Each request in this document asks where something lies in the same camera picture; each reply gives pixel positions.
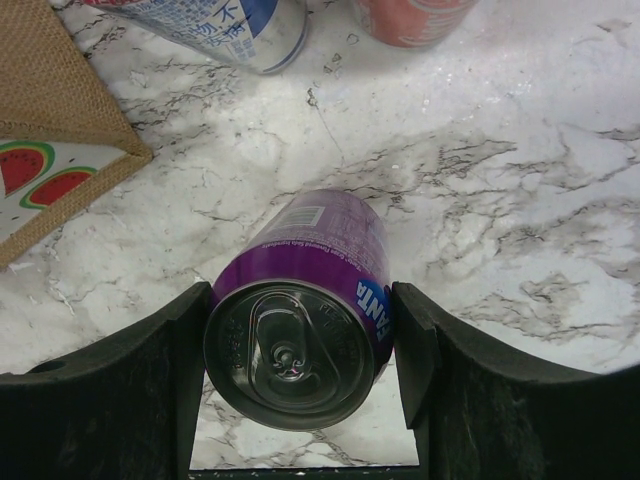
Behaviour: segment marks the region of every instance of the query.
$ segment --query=can top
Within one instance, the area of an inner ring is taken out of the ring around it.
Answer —
[[[229,295],[211,314],[204,354],[229,403],[285,430],[343,420],[374,380],[373,350],[356,314],[300,282],[269,281]]]

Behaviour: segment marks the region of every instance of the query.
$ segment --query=blue and white can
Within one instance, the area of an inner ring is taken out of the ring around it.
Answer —
[[[228,65],[273,73],[300,52],[306,0],[82,0]]]

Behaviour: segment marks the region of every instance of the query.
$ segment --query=purple soda can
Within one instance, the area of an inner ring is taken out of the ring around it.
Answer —
[[[349,193],[285,206],[213,287],[204,357],[222,397],[283,430],[356,411],[393,347],[386,250],[382,221]]]

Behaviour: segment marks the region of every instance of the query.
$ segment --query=fanta logo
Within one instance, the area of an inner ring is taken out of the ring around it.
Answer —
[[[369,280],[359,281],[356,293],[358,306],[375,323],[378,341],[381,342],[391,331],[389,297],[378,284]]]

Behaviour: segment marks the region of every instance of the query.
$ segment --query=barcode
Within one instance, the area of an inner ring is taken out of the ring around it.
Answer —
[[[324,207],[294,208],[277,223],[275,228],[315,227],[320,221]]]

